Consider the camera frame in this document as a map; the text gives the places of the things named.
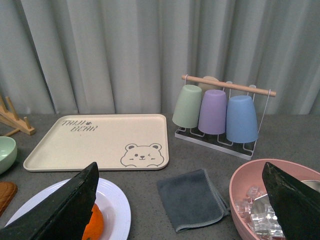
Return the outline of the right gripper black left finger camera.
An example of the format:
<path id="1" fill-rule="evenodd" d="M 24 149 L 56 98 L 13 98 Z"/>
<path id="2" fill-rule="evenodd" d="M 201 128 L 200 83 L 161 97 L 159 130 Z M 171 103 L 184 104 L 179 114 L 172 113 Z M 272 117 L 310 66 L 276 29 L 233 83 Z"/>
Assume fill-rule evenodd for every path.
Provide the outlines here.
<path id="1" fill-rule="evenodd" d="M 99 170 L 96 162 L 0 230 L 2 240 L 80 240 L 92 216 Z"/>

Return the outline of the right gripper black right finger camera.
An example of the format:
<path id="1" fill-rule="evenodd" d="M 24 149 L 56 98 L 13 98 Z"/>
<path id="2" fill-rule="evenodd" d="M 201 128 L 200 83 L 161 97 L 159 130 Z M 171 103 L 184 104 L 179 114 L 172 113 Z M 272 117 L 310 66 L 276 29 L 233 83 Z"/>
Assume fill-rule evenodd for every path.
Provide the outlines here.
<path id="1" fill-rule="evenodd" d="M 271 162 L 262 180 L 277 221 L 288 240 L 320 238 L 320 193 Z"/>

